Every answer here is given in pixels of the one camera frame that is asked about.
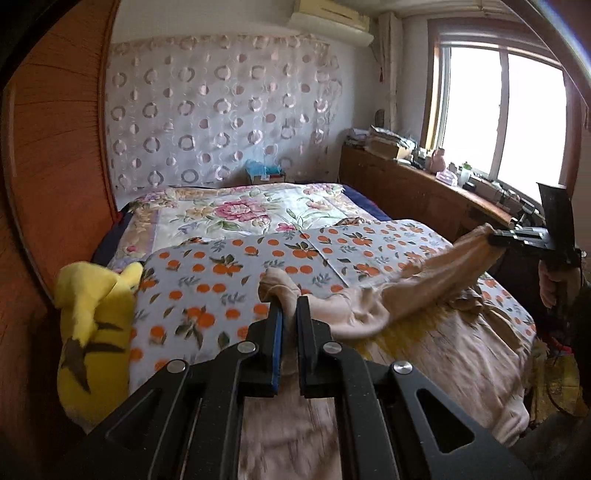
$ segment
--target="yellow plush toy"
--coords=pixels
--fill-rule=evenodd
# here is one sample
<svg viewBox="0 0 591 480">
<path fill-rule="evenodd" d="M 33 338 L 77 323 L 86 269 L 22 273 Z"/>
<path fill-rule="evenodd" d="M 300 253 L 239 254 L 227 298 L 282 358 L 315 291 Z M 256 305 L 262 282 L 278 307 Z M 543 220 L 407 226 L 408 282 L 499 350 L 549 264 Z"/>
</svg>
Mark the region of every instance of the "yellow plush toy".
<svg viewBox="0 0 591 480">
<path fill-rule="evenodd" d="M 134 290 L 142 271 L 138 262 L 120 275 L 77 262 L 58 274 L 54 301 L 63 347 L 57 392 L 66 414 L 87 432 L 128 396 Z"/>
</svg>

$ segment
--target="beige blanket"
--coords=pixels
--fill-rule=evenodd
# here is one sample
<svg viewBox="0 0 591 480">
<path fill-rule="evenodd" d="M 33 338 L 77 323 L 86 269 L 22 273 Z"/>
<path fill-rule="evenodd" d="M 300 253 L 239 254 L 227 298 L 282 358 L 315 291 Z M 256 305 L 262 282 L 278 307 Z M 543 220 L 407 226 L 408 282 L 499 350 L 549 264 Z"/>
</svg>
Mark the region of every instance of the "beige blanket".
<svg viewBox="0 0 591 480">
<path fill-rule="evenodd" d="M 347 288 L 328 299 L 308 298 L 312 317 L 327 322 L 339 340 L 375 336 L 391 323 L 403 326 L 436 303 L 445 303 L 448 317 L 441 328 L 453 332 L 429 335 L 431 344 L 424 341 L 415 348 L 418 354 L 409 352 L 404 359 L 491 429 L 500 442 L 510 445 L 528 422 L 522 379 L 529 350 L 510 319 L 485 302 L 477 287 L 471 289 L 503 253 L 488 244 L 491 230 L 488 225 L 475 229 L 453 248 L 413 264 L 386 283 Z M 276 296 L 283 307 L 285 353 L 278 397 L 248 399 L 245 404 L 241 478 L 341 477 L 332 401 L 299 396 L 294 331 L 299 295 L 283 270 L 270 268 L 261 279 L 261 300 Z M 518 381 L 508 384 L 507 378 Z"/>
</svg>

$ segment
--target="sheer curtain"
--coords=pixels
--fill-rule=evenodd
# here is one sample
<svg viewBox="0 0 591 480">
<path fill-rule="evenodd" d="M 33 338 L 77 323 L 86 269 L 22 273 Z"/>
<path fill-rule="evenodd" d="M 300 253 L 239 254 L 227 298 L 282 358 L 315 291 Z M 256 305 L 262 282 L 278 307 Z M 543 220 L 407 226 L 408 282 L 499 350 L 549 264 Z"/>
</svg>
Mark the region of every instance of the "sheer curtain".
<svg viewBox="0 0 591 480">
<path fill-rule="evenodd" d="M 393 12 L 378 17 L 380 65 L 386 87 L 384 126 L 392 131 L 398 128 L 396 91 L 402 63 L 402 21 Z"/>
<path fill-rule="evenodd" d="M 278 165 L 291 181 L 327 169 L 343 89 L 328 43 L 154 37 L 111 45 L 109 64 L 106 138 L 121 206 L 167 186 L 241 184 L 248 160 Z"/>
</svg>

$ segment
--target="yellow fabric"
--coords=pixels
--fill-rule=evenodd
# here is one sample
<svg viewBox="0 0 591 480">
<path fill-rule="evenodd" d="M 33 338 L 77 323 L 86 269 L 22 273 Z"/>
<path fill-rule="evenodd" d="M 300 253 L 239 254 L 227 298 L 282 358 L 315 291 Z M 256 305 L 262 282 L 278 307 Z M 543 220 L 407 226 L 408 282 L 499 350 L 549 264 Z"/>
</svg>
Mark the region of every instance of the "yellow fabric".
<svg viewBox="0 0 591 480">
<path fill-rule="evenodd" d="M 547 345 L 539 339 L 534 341 L 532 383 L 534 396 L 531 406 L 531 421 L 541 423 L 557 412 L 550 400 L 576 417 L 585 417 L 589 409 L 583 402 L 583 389 L 579 384 L 579 369 L 574 355 L 548 357 Z"/>
<path fill-rule="evenodd" d="M 57 391 L 66 414 L 90 430 L 119 406 L 128 395 L 129 338 L 134 316 L 135 296 L 142 265 L 129 265 L 121 275 L 87 262 L 76 262 L 58 274 L 55 305 L 61 309 L 60 331 L 63 348 L 57 373 Z M 99 324 L 109 324 L 99 329 Z M 64 352 L 69 339 L 110 344 L 120 352 L 88 352 L 87 392 L 70 369 L 65 368 Z"/>
</svg>

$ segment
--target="pink bottle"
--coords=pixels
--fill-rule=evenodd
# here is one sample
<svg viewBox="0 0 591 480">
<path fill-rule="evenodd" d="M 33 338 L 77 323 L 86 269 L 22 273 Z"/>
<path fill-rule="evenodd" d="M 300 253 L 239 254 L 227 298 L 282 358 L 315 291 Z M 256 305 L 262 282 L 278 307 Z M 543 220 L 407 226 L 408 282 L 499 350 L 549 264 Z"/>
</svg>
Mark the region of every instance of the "pink bottle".
<svg viewBox="0 0 591 480">
<path fill-rule="evenodd" d="M 429 171 L 431 173 L 437 173 L 438 171 L 445 170 L 446 166 L 445 166 L 445 160 L 443 159 L 444 155 L 445 155 L 444 148 L 438 148 L 435 150 L 435 152 L 433 153 L 433 156 L 431 157 L 431 164 L 429 165 Z"/>
</svg>

